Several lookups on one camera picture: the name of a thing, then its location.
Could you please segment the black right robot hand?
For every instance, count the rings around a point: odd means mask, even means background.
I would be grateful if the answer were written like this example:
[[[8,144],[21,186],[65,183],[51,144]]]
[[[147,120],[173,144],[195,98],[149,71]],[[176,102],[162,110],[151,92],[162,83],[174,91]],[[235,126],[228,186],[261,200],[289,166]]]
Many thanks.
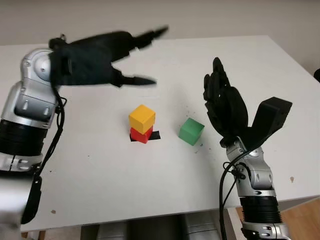
[[[220,144],[226,147],[248,128],[249,118],[241,94],[231,86],[218,57],[213,60],[212,73],[204,77],[203,98],[209,120],[222,136]]]

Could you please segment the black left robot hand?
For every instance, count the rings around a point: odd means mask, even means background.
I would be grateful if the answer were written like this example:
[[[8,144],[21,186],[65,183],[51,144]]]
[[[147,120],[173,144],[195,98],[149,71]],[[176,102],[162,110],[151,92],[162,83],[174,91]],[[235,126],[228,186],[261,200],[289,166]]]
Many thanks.
[[[127,31],[114,31],[67,43],[61,38],[49,41],[50,75],[53,86],[88,86],[111,84],[147,86],[156,81],[140,76],[125,76],[112,63],[130,52],[143,49],[168,31],[168,26],[133,36]]]

